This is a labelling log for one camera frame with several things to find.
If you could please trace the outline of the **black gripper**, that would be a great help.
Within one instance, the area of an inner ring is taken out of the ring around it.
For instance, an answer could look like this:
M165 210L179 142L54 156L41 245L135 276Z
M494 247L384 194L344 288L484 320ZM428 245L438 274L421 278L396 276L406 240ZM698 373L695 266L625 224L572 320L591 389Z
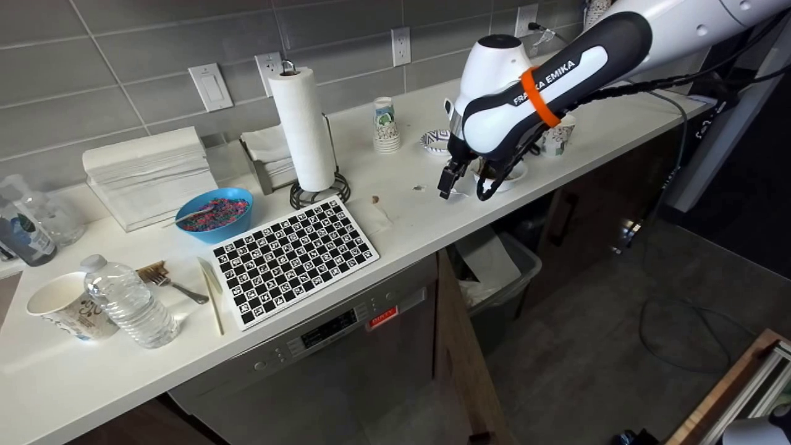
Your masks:
M474 157L481 157L496 174L510 172L525 150L546 130L536 119L453 119L450 120L450 161L441 172L438 192L450 198L454 182L466 172ZM500 179L484 166L474 167L474 194L494 198L513 185L513 174Z

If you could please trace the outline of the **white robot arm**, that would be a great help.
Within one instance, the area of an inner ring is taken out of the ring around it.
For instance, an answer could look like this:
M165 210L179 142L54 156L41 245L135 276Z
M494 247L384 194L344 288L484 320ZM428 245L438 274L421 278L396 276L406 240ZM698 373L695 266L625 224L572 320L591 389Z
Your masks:
M578 104L610 94L610 82L711 47L788 7L791 0L616 0L542 64L528 64L511 33L480 36L447 108L450 161L438 192L450 198L480 157L478 198L491 198L546 129Z

